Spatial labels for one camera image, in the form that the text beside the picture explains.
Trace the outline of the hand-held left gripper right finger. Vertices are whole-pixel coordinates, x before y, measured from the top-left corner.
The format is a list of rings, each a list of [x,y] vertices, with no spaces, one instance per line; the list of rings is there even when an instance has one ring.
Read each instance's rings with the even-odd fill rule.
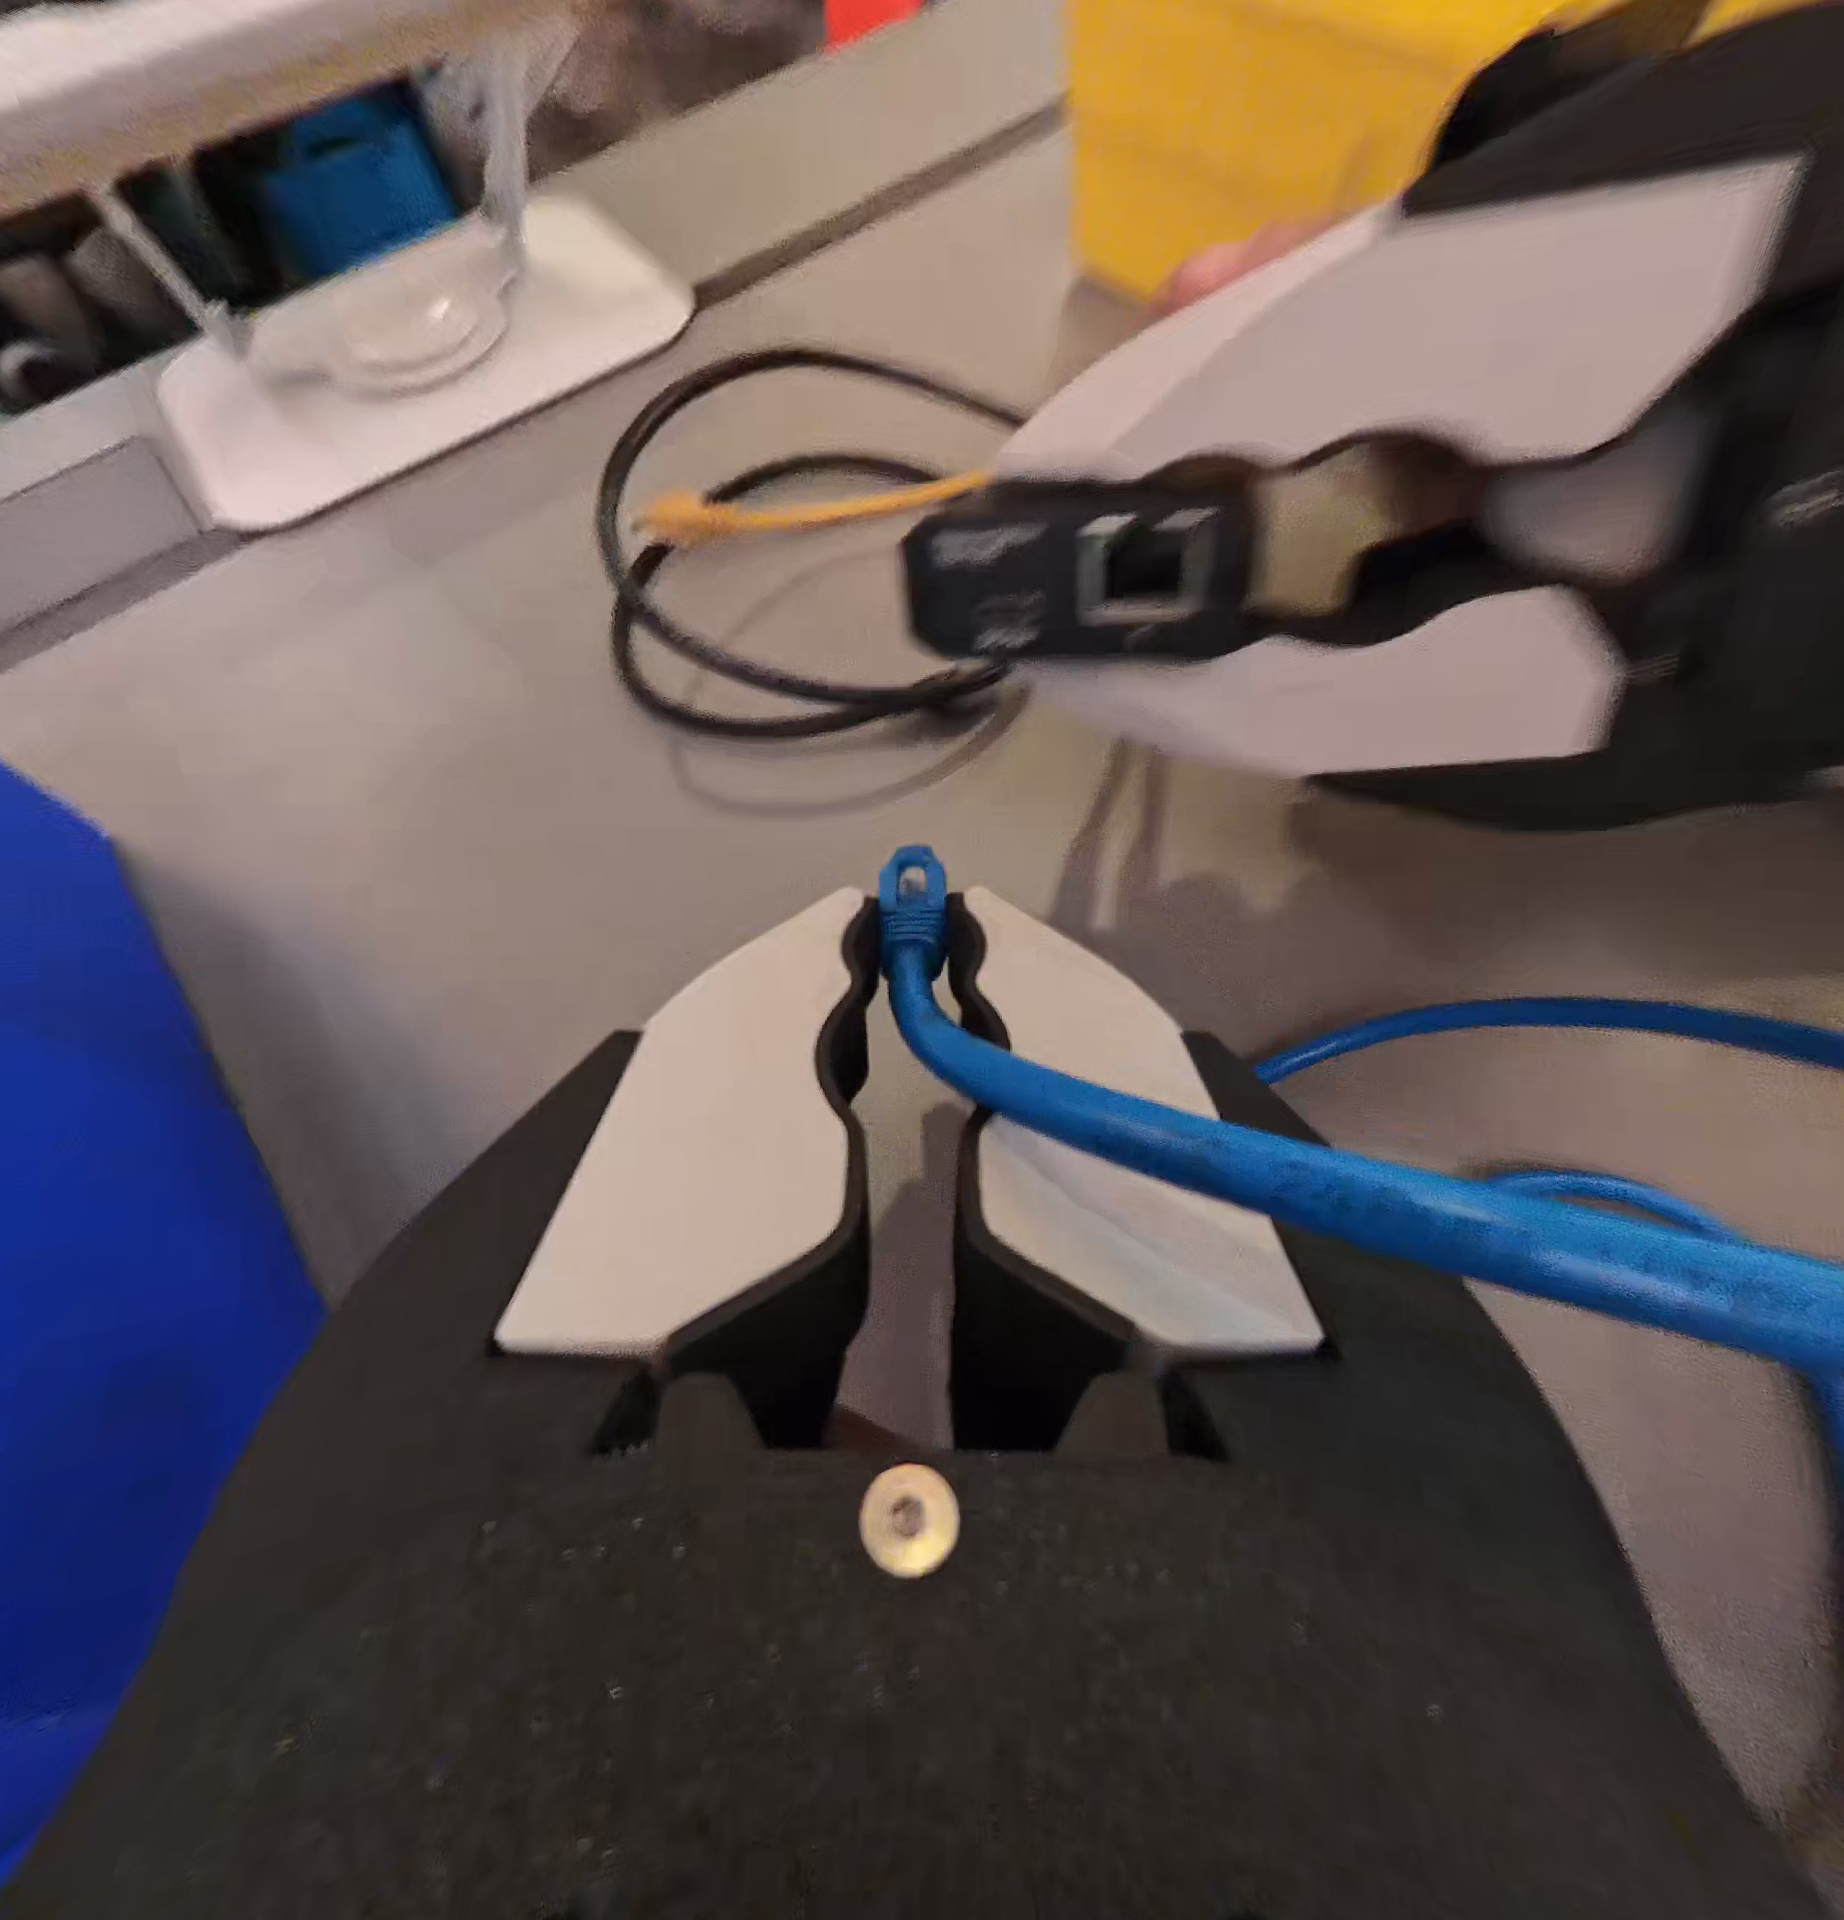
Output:
[[[1174,1018],[1125,973],[986,887],[963,905],[984,939],[974,991],[1009,1048],[1044,1067],[1215,1119]],[[993,1240],[1125,1319],[1169,1356],[1307,1356],[1318,1312],[1269,1217],[1164,1184],[1009,1119],[977,1146]]]

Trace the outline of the blue storage bin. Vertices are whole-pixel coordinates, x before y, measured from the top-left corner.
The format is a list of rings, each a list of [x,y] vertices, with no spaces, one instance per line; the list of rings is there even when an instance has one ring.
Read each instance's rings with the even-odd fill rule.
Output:
[[[119,851],[0,763],[0,1886],[324,1317]]]

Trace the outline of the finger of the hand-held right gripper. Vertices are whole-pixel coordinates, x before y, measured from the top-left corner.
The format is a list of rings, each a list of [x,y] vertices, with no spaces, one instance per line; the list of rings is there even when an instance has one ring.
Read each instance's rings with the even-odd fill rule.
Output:
[[[1288,781],[1568,759],[1598,747],[1627,665],[1593,610],[1542,587],[1366,647],[1269,636],[1178,665],[1030,667],[1030,691],[1168,755]]]
[[[1001,449],[1005,483],[1187,457],[1293,468],[1375,434],[1487,468],[1634,427],[1759,302],[1803,157],[1405,214],[1385,203],[1140,331]]]

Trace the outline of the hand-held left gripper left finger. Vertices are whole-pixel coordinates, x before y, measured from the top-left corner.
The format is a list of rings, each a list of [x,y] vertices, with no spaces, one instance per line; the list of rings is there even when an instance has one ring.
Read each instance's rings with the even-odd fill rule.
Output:
[[[816,1054],[864,906],[827,894],[648,1023],[499,1315],[502,1354],[651,1360],[839,1228],[851,1146]]]

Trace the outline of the yellow storage bin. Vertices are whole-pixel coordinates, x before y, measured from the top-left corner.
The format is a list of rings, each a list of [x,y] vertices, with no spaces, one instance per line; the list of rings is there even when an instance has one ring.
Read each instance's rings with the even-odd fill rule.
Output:
[[[1152,298],[1198,253],[1404,191],[1491,61],[1617,5],[1073,2],[1073,265]]]

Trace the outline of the white stand base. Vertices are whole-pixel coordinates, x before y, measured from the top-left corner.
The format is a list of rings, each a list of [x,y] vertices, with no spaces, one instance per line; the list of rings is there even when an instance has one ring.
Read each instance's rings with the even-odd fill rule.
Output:
[[[477,206],[260,314],[205,301],[104,184],[90,199],[198,327],[168,362],[168,442],[214,529],[303,524],[669,347],[695,291],[580,197],[533,193],[538,29],[461,69],[483,107]]]

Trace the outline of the person's right hand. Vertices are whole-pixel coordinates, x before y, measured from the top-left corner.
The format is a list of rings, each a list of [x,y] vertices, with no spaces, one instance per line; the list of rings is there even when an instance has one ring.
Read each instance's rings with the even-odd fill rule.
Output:
[[[1245,237],[1202,248],[1174,268],[1174,274],[1166,279],[1150,301],[1149,314],[1156,321],[1169,317],[1211,298],[1226,286],[1238,283],[1290,253],[1298,253],[1346,223],[1347,217],[1340,214],[1274,221]]]

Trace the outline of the black ethernet adapter box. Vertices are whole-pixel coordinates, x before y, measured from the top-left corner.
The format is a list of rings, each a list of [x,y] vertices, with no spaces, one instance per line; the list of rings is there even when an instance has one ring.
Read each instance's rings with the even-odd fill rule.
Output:
[[[1249,640],[1249,493],[996,483],[901,541],[911,635],[945,661],[1200,662]]]

